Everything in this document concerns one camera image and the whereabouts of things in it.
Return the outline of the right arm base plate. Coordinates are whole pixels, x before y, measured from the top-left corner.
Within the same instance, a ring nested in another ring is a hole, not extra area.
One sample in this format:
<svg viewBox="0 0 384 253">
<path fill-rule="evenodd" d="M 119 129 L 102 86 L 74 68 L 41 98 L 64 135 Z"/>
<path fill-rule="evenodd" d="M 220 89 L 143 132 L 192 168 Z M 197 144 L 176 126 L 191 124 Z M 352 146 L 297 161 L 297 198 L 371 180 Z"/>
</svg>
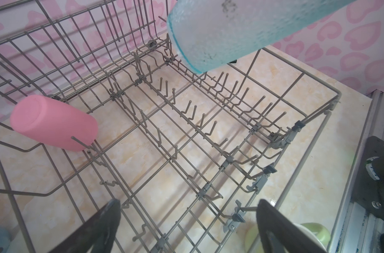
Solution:
<svg viewBox="0 0 384 253">
<path fill-rule="evenodd" d="M 371 136 L 359 162 L 351 200 L 360 218 L 358 253 L 384 253 L 384 140 Z"/>
</svg>

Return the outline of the cream green-handled mug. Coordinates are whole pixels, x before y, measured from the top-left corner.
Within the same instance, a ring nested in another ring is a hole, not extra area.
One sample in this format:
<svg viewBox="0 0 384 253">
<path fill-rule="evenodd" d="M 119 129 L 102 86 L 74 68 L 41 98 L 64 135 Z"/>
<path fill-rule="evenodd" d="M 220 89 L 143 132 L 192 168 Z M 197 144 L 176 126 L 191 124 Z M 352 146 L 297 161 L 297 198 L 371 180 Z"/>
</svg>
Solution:
<svg viewBox="0 0 384 253">
<path fill-rule="evenodd" d="M 295 223 L 294 225 L 297 226 L 301 232 L 303 232 L 316 244 L 321 246 L 324 250 L 327 249 L 327 246 L 331 240 L 331 235 L 325 226 L 315 222 L 308 222 L 308 223 L 302 223 L 302 224 Z M 258 235 L 257 225 L 251 227 L 246 233 L 245 242 L 244 242 L 246 253 L 249 251 L 257 235 Z"/>
</svg>

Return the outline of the teal textured plastic cup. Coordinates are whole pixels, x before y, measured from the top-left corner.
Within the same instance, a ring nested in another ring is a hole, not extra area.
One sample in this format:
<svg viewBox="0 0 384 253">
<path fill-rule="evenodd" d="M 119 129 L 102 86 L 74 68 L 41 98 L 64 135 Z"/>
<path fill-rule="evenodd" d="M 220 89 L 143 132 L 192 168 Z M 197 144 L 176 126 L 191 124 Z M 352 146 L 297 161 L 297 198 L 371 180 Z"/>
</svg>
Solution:
<svg viewBox="0 0 384 253">
<path fill-rule="evenodd" d="M 195 74 L 237 60 L 324 18 L 350 1 L 178 1 L 167 31 Z"/>
</svg>

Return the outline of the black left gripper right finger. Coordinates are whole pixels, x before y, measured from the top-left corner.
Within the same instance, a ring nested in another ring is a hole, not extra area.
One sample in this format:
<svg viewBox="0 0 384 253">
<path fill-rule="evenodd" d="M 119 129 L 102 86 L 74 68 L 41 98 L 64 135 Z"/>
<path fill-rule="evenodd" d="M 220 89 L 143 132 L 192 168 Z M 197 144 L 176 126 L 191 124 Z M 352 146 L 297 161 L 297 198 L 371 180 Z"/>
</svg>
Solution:
<svg viewBox="0 0 384 253">
<path fill-rule="evenodd" d="M 264 199 L 259 201 L 256 208 L 256 222 L 265 253 L 324 253 L 326 251 Z"/>
</svg>

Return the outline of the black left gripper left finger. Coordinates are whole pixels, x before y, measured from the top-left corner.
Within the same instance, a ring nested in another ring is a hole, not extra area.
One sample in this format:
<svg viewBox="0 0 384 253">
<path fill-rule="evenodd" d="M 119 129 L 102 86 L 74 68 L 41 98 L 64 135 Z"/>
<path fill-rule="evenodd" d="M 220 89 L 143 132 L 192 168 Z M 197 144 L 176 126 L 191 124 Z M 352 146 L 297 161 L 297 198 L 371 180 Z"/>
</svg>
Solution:
<svg viewBox="0 0 384 253">
<path fill-rule="evenodd" d="M 109 253 L 112 251 L 120 224 L 121 204 L 111 199 L 52 253 Z"/>
</svg>

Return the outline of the pink plastic cup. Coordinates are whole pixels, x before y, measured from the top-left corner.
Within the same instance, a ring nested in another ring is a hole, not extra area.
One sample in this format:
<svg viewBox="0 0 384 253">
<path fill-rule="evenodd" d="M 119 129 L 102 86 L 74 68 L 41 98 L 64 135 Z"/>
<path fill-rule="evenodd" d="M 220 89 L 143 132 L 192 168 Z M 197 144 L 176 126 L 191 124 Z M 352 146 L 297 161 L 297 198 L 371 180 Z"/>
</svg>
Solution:
<svg viewBox="0 0 384 253">
<path fill-rule="evenodd" d="M 68 151 L 84 150 L 98 135 L 98 122 L 93 116 L 40 95 L 31 95 L 20 101 L 9 120 L 14 131 Z"/>
</svg>

